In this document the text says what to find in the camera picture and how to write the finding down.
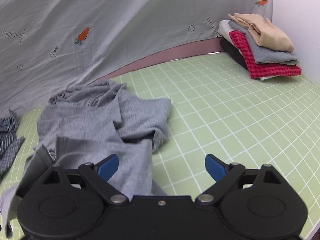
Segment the stack of folded clothes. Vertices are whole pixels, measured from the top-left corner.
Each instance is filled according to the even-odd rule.
[[[221,47],[249,71],[251,78],[301,74],[292,53],[294,46],[283,31],[257,14],[229,16],[233,20],[219,24],[219,33],[224,37]]]

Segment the black folded garment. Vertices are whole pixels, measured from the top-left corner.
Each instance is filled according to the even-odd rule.
[[[221,48],[224,49],[224,51],[226,53],[228,53],[230,55],[230,57],[233,58],[234,61],[236,61],[240,66],[242,66],[246,70],[248,70],[247,64],[245,63],[243,56],[241,55],[240,51],[235,46],[233,46],[225,38],[223,38],[220,41],[220,46],[221,46]]]

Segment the white wall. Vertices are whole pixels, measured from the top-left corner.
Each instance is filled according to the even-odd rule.
[[[320,85],[320,0],[273,0],[272,23],[292,40],[302,74]]]

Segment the blue gripper pad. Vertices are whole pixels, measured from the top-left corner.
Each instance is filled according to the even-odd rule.
[[[102,161],[98,164],[97,174],[105,181],[108,181],[112,177],[112,175],[116,173],[118,167],[119,158],[117,155],[113,154],[109,156],[104,163]]]
[[[227,173],[224,166],[215,161],[210,155],[205,157],[205,169],[210,174],[210,176],[218,182],[221,180]]]

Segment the blue checkered garment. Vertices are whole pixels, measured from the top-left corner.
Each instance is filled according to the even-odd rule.
[[[3,175],[10,169],[16,158],[24,137],[17,139],[16,130],[19,119],[14,111],[10,110],[10,116],[0,119],[0,181]]]

